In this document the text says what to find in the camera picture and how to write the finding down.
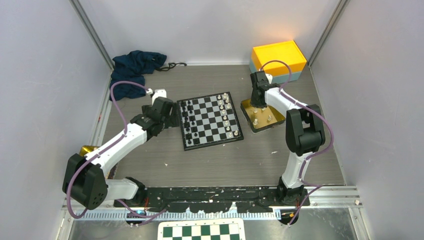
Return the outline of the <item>gold tin tray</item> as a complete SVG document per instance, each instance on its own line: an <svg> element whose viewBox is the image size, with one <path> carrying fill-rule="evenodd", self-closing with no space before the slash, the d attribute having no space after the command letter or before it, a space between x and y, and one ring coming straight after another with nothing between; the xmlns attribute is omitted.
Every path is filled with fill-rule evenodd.
<svg viewBox="0 0 424 240"><path fill-rule="evenodd" d="M286 118L272 106L267 106L265 108L251 106L250 98L243 100L240 103L240 108L254 134L282 125L286 120ZM272 117L271 121L267 121L269 115ZM257 125L253 125L255 119L258 120Z"/></svg>

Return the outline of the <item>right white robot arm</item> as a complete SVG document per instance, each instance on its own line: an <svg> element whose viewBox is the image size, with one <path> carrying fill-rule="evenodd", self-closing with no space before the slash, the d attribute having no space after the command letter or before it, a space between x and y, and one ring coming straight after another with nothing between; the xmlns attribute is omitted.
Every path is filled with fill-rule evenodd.
<svg viewBox="0 0 424 240"><path fill-rule="evenodd" d="M318 105L306 105L269 82L264 71L250 74L250 104L256 108L271 106L285 117L285 142L290 151L284 173L277 185L277 198L291 205L304 194L304 176L310 157L325 143L326 136Z"/></svg>

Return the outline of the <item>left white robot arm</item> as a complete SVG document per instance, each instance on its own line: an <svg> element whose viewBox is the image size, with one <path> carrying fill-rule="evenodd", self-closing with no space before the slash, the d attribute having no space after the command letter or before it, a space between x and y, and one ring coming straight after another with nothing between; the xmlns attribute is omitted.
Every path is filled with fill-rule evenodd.
<svg viewBox="0 0 424 240"><path fill-rule="evenodd" d="M177 103L157 97L152 105L143 106L125 128L105 145L83 156L72 155L67 162L62 190L67 201L74 199L88 210L104 201L121 200L135 207L147 197L145 185L133 177L108 179L110 173L126 155L156 137L177 117Z"/></svg>

